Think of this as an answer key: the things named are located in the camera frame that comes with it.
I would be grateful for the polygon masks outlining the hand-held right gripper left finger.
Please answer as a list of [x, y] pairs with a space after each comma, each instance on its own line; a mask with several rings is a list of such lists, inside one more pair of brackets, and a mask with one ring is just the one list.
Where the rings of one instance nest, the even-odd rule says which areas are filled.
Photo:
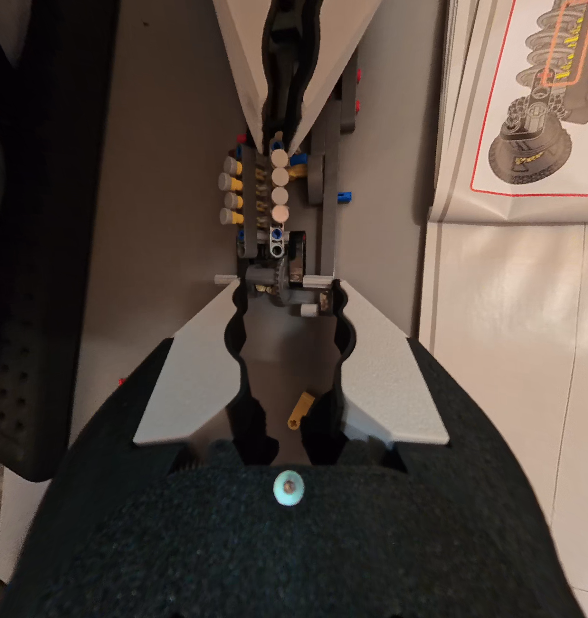
[[197, 460], [209, 446], [232, 441], [244, 463], [268, 465], [279, 442], [267, 434], [266, 413], [253, 398], [242, 359], [246, 287], [231, 280], [172, 338], [133, 442], [182, 443]]

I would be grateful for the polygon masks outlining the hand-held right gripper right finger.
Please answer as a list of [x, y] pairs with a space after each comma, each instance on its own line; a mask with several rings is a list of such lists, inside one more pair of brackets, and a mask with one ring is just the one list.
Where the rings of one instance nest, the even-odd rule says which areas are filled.
[[349, 283], [330, 287], [339, 351], [330, 389], [301, 421], [313, 465], [335, 464], [351, 440], [447, 445], [449, 434], [406, 334]]

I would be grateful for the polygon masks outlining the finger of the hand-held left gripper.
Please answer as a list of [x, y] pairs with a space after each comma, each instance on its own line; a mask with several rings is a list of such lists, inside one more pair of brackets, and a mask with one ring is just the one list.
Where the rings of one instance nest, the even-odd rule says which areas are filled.
[[266, 152], [266, 26], [272, 1], [213, 1], [236, 91], [257, 150]]
[[325, 102], [365, 33], [381, 1], [306, 1], [303, 58], [292, 81], [285, 144], [294, 153], [311, 130]]

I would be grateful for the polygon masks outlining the brick-built engine block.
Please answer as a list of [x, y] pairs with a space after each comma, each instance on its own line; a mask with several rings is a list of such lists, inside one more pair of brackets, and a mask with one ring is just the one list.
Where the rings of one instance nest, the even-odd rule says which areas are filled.
[[268, 154], [237, 137], [228, 151], [218, 178], [223, 193], [221, 225], [236, 228], [236, 253], [249, 261], [280, 260], [288, 249], [285, 221], [289, 216], [290, 159], [277, 132], [269, 142]]

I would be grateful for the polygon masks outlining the brick-built car chassis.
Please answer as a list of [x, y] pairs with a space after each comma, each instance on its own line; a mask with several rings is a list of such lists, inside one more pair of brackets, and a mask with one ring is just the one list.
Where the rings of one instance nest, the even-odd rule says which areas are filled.
[[306, 1], [272, 1], [266, 26], [266, 152], [277, 132], [290, 159], [288, 249], [280, 260], [249, 261], [236, 254], [237, 274], [215, 282], [243, 282], [247, 298], [267, 295], [277, 306], [293, 307], [305, 317], [331, 315], [330, 287], [336, 272], [337, 215], [352, 194], [340, 190], [338, 168], [342, 137], [355, 130], [360, 111], [361, 72], [358, 45], [311, 130], [294, 153], [285, 144], [292, 81], [303, 58], [303, 10]]

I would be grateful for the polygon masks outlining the yellow toy liftarm piece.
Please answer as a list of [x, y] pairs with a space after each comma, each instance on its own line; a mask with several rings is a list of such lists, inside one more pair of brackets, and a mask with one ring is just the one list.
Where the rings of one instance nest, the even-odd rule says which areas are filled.
[[304, 391], [300, 395], [287, 421], [289, 429], [296, 431], [300, 428], [302, 419], [309, 413], [314, 401], [315, 397], [309, 392]]

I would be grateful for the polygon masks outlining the building instruction booklet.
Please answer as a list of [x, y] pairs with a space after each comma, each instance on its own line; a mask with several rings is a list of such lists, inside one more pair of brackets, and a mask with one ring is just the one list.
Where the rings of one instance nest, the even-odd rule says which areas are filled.
[[588, 612], [588, 1], [449, 1], [421, 342], [529, 477]]

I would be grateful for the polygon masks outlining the black perforated pad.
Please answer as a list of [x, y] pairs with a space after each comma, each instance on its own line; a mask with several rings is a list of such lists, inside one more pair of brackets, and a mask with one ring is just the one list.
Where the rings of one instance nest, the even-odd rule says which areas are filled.
[[120, 1], [31, 1], [0, 35], [0, 464], [50, 479], [66, 451]]

